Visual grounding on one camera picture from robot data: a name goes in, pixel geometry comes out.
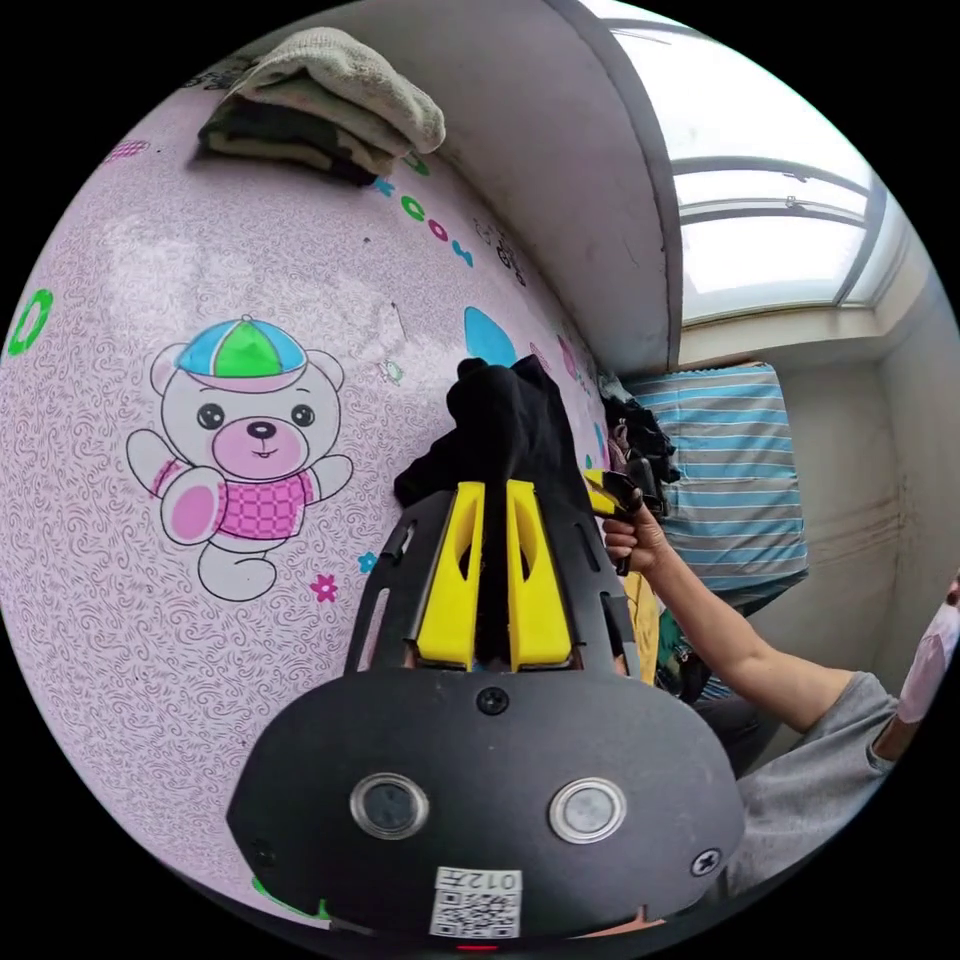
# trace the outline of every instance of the hanging clothes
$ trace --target hanging clothes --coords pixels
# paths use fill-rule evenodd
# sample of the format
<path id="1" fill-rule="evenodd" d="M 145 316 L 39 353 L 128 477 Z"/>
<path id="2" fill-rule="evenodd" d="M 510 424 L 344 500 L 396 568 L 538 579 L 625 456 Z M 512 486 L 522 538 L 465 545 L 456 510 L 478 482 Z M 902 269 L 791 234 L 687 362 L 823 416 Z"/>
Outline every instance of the hanging clothes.
<path id="1" fill-rule="evenodd" d="M 663 529 L 714 593 L 756 612 L 807 576 L 783 393 L 773 367 L 673 373 L 631 385 L 674 439 L 681 476 Z"/>

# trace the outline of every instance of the face mask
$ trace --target face mask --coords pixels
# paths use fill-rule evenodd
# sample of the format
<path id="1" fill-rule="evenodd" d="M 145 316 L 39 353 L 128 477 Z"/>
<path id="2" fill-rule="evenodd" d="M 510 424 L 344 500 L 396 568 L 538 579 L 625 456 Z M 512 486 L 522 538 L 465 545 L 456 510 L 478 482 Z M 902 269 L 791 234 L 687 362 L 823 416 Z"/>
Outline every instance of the face mask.
<path id="1" fill-rule="evenodd" d="M 917 655 L 900 692 L 897 716 L 904 723 L 919 723 L 930 709 L 960 638 L 960 607 L 940 605 L 917 647 Z"/>

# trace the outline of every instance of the bear's pink shirt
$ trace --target bear's pink shirt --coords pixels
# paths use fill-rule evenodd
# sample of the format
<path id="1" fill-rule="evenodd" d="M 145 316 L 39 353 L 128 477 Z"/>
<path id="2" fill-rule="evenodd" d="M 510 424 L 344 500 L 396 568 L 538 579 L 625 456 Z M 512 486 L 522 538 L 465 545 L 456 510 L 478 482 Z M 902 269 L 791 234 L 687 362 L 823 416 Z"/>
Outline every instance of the bear's pink shirt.
<path id="1" fill-rule="evenodd" d="M 170 460 L 153 482 L 155 496 L 166 488 L 187 464 Z M 303 470 L 292 477 L 268 483 L 235 483 L 219 487 L 217 523 L 214 529 L 243 540 L 287 540 L 300 532 L 303 511 L 320 499 L 313 474 Z"/>

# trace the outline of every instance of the window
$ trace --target window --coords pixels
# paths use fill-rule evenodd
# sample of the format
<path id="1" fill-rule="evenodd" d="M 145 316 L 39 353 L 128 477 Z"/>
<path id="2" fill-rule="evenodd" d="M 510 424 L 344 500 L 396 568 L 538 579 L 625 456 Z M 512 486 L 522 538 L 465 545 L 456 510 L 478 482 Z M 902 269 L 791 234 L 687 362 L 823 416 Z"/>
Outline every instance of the window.
<path id="1" fill-rule="evenodd" d="M 683 321 L 872 304 L 906 218 L 853 145 L 753 61 L 617 0 L 581 0 L 629 56 L 673 161 Z"/>

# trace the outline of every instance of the pink wallpaper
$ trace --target pink wallpaper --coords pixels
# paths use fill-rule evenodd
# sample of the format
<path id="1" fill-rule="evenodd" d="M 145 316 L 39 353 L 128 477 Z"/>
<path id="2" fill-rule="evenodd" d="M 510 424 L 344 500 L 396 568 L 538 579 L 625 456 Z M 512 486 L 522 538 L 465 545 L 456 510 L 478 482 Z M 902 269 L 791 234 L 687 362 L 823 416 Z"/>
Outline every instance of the pink wallpaper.
<path id="1" fill-rule="evenodd" d="M 13 318 L 0 605 L 38 707 L 123 828 L 198 881 L 283 913 L 254 890 L 226 804 L 270 717 L 341 670 L 399 513 L 393 477 L 451 428 L 457 363 L 537 353 L 583 465 L 602 456 L 602 407 L 542 279 L 441 160 L 412 158 L 361 190 L 196 158 L 222 96 L 210 76 L 93 173 Z M 242 363 L 243 337 L 280 357 L 246 371 L 226 411 L 173 363 L 218 324 L 181 367 Z M 266 532 L 244 513 L 263 497 Z"/>

